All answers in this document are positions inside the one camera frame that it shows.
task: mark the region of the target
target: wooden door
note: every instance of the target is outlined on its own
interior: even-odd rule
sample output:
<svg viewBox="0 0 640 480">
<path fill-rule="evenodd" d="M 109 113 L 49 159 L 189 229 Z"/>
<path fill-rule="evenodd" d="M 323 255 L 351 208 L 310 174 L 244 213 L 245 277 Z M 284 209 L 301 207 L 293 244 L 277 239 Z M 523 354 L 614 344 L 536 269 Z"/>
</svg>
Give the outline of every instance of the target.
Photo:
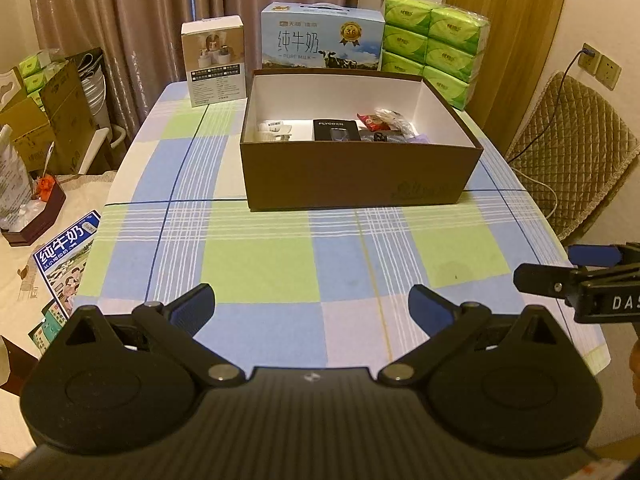
<svg viewBox="0 0 640 480">
<path fill-rule="evenodd" d="M 564 0 L 445 2 L 491 20 L 478 85 L 466 111 L 504 153 L 535 92 Z"/>
</svg>

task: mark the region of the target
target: quilted chair cover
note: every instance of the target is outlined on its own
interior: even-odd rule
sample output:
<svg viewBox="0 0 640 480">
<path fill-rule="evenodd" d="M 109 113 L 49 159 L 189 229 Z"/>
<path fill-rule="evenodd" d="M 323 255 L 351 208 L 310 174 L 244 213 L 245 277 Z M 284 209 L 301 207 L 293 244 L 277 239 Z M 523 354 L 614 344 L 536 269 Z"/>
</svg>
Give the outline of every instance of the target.
<svg viewBox="0 0 640 480">
<path fill-rule="evenodd" d="M 556 73 L 549 80 L 529 123 L 511 143 L 507 160 L 548 124 L 561 79 L 562 73 Z M 595 90 L 567 76 L 551 126 L 511 166 L 556 192 L 558 208 L 548 222 L 563 240 L 581 225 L 584 228 L 601 202 L 610 201 L 638 153 L 638 140 L 611 105 Z M 549 214 L 554 206 L 551 192 L 516 175 L 544 215 Z"/>
</svg>

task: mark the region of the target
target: cow picture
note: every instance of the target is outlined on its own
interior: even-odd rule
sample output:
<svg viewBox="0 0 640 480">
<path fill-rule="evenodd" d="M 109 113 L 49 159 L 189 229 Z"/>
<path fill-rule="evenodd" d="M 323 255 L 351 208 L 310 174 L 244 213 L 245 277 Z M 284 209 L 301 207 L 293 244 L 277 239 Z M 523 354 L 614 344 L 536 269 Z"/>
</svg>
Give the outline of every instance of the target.
<svg viewBox="0 0 640 480">
<path fill-rule="evenodd" d="M 318 50 L 318 54 L 322 54 L 324 58 L 324 66 L 326 68 L 357 68 L 358 63 L 353 59 L 342 59 L 335 57 L 335 52 L 326 52 Z"/>
</svg>

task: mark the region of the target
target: electrical outlet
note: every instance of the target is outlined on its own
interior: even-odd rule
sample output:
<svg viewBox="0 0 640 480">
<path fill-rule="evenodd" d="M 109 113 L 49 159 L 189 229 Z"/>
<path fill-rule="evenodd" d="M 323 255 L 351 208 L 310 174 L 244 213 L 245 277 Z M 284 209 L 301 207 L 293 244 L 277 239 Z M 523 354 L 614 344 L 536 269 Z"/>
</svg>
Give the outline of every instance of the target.
<svg viewBox="0 0 640 480">
<path fill-rule="evenodd" d="M 614 63 L 607 56 L 602 56 L 598 69 L 596 70 L 596 79 L 609 90 L 613 90 L 620 77 L 620 72 L 622 72 L 622 69 L 618 64 Z"/>
<path fill-rule="evenodd" d="M 578 58 L 578 66 L 583 68 L 585 72 L 591 75 L 595 75 L 596 69 L 598 68 L 598 63 L 600 62 L 600 56 L 602 54 L 600 54 L 588 43 L 585 43 L 582 47 L 595 51 L 596 55 L 591 57 L 587 56 L 586 54 L 580 54 L 580 57 Z"/>
</svg>

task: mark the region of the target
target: ribbed gray surface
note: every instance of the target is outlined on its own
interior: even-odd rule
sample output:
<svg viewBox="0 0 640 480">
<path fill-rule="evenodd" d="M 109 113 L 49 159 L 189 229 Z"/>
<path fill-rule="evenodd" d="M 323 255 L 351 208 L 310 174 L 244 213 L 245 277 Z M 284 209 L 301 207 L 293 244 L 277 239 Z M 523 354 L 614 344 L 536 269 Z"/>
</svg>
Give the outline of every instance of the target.
<svg viewBox="0 0 640 480">
<path fill-rule="evenodd" d="M 377 385 L 364 368 L 262 368 L 246 385 L 209 392 L 162 442 L 96 458 L 41 447 L 10 480 L 555 480 L 589 461 L 581 450 L 537 459 L 477 450 L 415 394 Z"/>
</svg>

